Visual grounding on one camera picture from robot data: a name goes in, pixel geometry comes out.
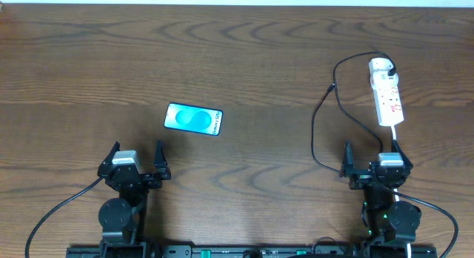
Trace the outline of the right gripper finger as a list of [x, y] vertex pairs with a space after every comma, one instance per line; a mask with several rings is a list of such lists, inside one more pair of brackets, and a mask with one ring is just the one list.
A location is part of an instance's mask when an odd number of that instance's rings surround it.
[[341, 163], [341, 169], [343, 171], [349, 170], [351, 171], [354, 168], [354, 161], [353, 161], [353, 151], [349, 141], [346, 141], [344, 144], [344, 158]]
[[392, 140], [392, 152], [398, 153], [401, 156], [401, 160], [403, 161], [404, 165], [411, 165], [412, 162], [407, 158], [405, 153], [401, 150], [399, 143], [396, 139]]

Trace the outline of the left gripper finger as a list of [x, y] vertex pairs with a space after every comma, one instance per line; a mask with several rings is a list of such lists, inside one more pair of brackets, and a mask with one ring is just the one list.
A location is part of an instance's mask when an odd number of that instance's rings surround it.
[[156, 143], [156, 151], [153, 160], [153, 166], [157, 171], [167, 170], [167, 161], [164, 156], [163, 147], [163, 142], [161, 140], [158, 140]]
[[108, 153], [108, 155], [105, 157], [104, 161], [102, 162], [103, 165], [111, 165], [113, 157], [117, 151], [120, 151], [120, 143], [115, 142], [114, 145], [112, 146], [112, 149]]

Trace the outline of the blue Galaxy smartphone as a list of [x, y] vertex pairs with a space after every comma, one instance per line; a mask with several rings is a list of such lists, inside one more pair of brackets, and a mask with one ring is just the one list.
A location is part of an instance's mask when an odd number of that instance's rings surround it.
[[223, 115], [222, 110], [170, 103], [164, 118], [164, 126], [173, 130], [218, 136]]

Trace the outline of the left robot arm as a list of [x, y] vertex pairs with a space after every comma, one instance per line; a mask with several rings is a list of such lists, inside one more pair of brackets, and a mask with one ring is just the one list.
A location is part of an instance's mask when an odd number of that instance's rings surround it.
[[171, 179], [164, 157], [163, 143], [158, 141], [153, 160], [153, 173], [141, 173], [141, 163], [134, 150], [121, 150], [115, 143], [98, 167], [98, 176], [118, 192], [118, 197], [106, 201], [99, 210], [102, 240], [100, 257], [161, 257], [159, 244], [144, 235], [148, 193]]

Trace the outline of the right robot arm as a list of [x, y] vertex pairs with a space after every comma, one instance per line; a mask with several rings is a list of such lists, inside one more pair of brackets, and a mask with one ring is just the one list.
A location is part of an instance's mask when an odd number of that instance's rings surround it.
[[421, 221], [421, 210], [413, 204], [395, 199], [411, 173], [413, 164], [392, 141], [390, 152], [380, 153], [366, 169], [357, 169], [349, 142], [339, 176], [350, 180], [352, 190], [364, 192], [364, 223], [370, 236], [360, 244], [363, 257], [410, 257], [408, 245], [415, 241]]

